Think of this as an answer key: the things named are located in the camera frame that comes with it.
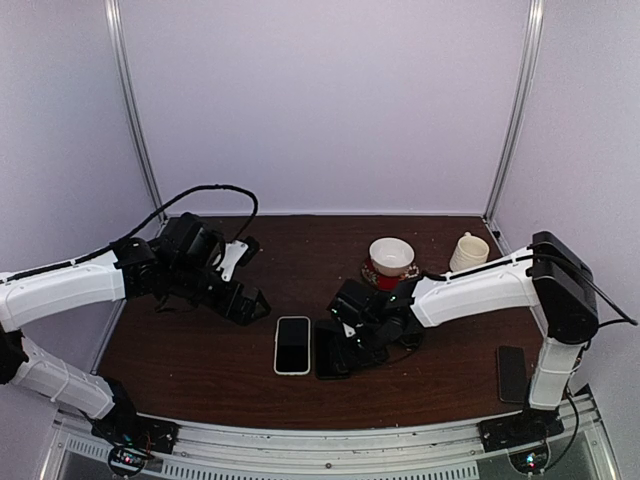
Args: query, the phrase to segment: smartphone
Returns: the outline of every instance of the smartphone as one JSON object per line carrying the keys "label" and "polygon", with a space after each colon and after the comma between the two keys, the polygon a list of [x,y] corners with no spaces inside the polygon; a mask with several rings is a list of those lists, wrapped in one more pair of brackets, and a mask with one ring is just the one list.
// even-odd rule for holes
{"label": "smartphone", "polygon": [[311,371],[311,320],[280,317],[276,328],[273,369],[278,375],[306,375]]}
{"label": "smartphone", "polygon": [[328,320],[316,321],[313,324],[313,356],[318,380],[341,380],[349,378],[349,371],[339,371],[332,363],[330,345],[340,334],[336,323]]}
{"label": "smartphone", "polygon": [[525,403],[527,368],[524,350],[518,347],[498,347],[498,390],[504,403]]}

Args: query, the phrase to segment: ceramic mug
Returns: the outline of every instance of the ceramic mug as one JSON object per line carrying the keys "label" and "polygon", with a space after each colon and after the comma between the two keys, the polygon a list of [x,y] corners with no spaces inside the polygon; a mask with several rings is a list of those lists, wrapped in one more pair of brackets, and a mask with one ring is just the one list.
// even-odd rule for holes
{"label": "ceramic mug", "polygon": [[453,256],[449,261],[452,272],[459,272],[467,268],[477,267],[487,261],[489,245],[479,237],[466,232],[458,240]]}

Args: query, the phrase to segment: white backdrop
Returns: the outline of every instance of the white backdrop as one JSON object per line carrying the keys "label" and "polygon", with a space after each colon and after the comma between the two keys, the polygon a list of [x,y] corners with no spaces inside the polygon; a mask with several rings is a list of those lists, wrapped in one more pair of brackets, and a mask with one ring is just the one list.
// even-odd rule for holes
{"label": "white backdrop", "polygon": [[[163,199],[256,191],[263,213],[480,213],[526,0],[122,2]],[[201,194],[173,213],[246,211]]]}
{"label": "white backdrop", "polygon": [[[497,222],[511,247],[556,233],[640,318],[640,4],[547,2],[526,119]],[[602,321],[616,318],[601,308]],[[625,479],[640,471],[640,328],[608,327],[585,356]]]}
{"label": "white backdrop", "polygon": [[[0,3],[0,271],[93,251],[152,209],[127,126],[102,1]],[[114,304],[27,325],[90,369]],[[56,407],[0,385],[0,478],[36,479]]]}

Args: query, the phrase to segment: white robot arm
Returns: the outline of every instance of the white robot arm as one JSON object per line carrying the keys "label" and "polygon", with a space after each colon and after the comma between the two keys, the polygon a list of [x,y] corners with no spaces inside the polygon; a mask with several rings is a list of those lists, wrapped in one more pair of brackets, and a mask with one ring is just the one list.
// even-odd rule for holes
{"label": "white robot arm", "polygon": [[[587,265],[549,232],[535,234],[531,246],[512,255],[461,272],[425,274],[401,282],[391,294],[347,280],[329,306],[341,328],[328,342],[330,354],[325,358],[332,362],[328,368],[339,376],[384,363],[388,344],[428,334],[425,329],[445,322],[493,310],[540,306],[548,332],[518,420],[521,429],[537,431],[534,437],[557,433],[557,408],[566,384],[583,348],[598,331],[592,287]],[[493,427],[487,426],[486,438],[499,436]],[[486,449],[511,445],[510,439],[493,438]]]}
{"label": "white robot arm", "polygon": [[257,242],[249,237],[226,243],[189,213],[172,219],[150,242],[132,238],[106,250],[88,255],[86,261],[0,274],[0,383],[76,407],[98,423],[100,436],[126,443],[140,433],[146,438],[146,433],[165,433],[172,427],[141,424],[122,385],[44,351],[23,336],[24,325],[82,305],[146,294],[159,300],[183,297],[240,325],[268,314],[270,308],[259,290],[232,279],[236,266],[259,250]]}

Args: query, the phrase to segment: dark brown tabletop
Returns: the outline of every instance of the dark brown tabletop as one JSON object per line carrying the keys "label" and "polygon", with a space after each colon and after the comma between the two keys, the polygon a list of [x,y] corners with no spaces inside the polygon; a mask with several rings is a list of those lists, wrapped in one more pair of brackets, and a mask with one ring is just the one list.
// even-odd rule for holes
{"label": "dark brown tabletop", "polygon": [[[212,218],[227,238],[236,218]],[[236,278],[262,289],[273,311],[248,327],[206,308],[154,312],[156,301],[128,302],[100,366],[121,380],[143,413],[241,427],[346,429],[424,425],[514,410],[498,399],[496,348],[525,349],[535,363],[542,337],[528,309],[486,313],[426,331],[418,352],[348,380],[273,371],[276,320],[328,319],[326,307],[376,238],[408,241],[421,268],[448,269],[457,239],[469,231],[492,246],[473,217],[258,217],[247,234],[262,251]],[[405,354],[392,349],[392,360]]]}

